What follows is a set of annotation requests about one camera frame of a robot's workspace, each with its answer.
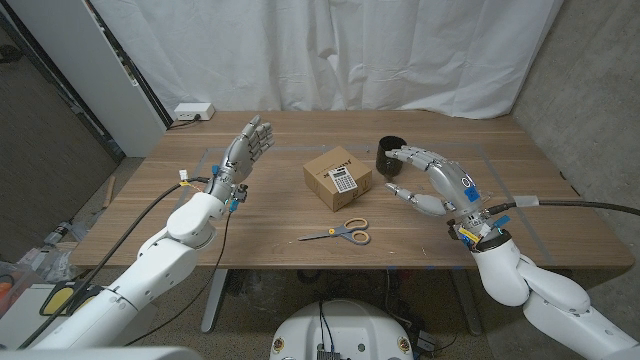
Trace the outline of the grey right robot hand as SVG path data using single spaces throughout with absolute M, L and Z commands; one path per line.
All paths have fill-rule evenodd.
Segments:
M 386 151 L 385 155 L 423 171 L 443 200 L 386 183 L 385 187 L 396 197 L 428 216 L 444 216 L 451 212 L 460 222 L 461 234 L 474 243 L 499 236 L 500 231 L 493 226 L 490 216 L 483 215 L 485 207 L 475 182 L 457 162 L 438 153 L 407 145 Z

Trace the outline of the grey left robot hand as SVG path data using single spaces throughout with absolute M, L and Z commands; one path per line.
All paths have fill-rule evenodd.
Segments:
M 275 143 L 269 122 L 255 115 L 233 139 L 219 163 L 218 172 L 209 180 L 204 192 L 226 201 L 235 185 L 246 180 L 255 162 Z

